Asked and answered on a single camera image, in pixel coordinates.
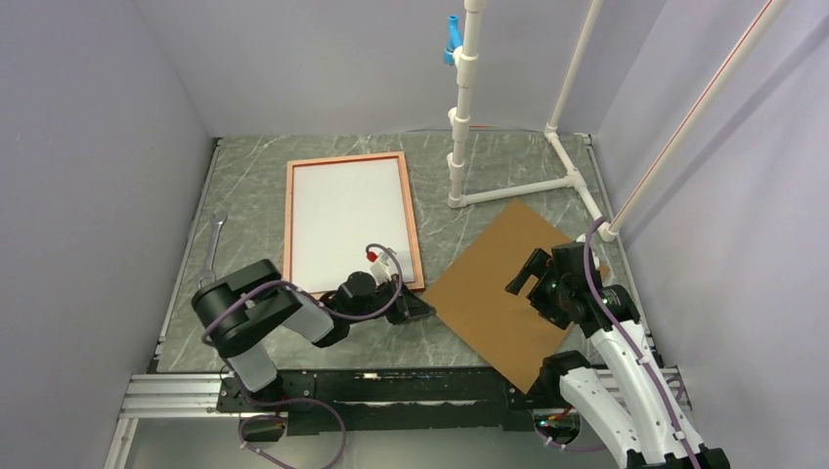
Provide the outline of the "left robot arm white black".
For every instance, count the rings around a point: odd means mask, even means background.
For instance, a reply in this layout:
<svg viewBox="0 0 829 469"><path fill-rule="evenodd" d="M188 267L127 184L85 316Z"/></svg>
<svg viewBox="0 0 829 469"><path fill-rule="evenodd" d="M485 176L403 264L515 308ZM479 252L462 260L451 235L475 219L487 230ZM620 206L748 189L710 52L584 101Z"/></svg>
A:
<svg viewBox="0 0 829 469"><path fill-rule="evenodd" d="M384 319L401 325L435 314L392 268L376 260L370 271L354 272L315 298L264 259L201 287L191 306L204 327L203 342L240 380L242 397L266 410L283 394L283 379L263 344L274 330L286 328L326 348L345 339L359 322Z"/></svg>

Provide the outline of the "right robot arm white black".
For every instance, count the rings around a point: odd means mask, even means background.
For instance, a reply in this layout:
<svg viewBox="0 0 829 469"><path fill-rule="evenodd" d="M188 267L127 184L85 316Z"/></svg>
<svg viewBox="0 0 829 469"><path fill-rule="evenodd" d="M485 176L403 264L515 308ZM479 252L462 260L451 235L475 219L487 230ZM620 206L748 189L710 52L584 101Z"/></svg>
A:
<svg viewBox="0 0 829 469"><path fill-rule="evenodd" d="M729 467L724 450L709 447L685 416L631 295L621 285L602 284L588 244L534 249L505 290L516 295L530 279L530 306L561 329L577 326L604 358L621 394L611 395L581 352L566 351L543 360L532 396L573 407L621 468Z"/></svg>

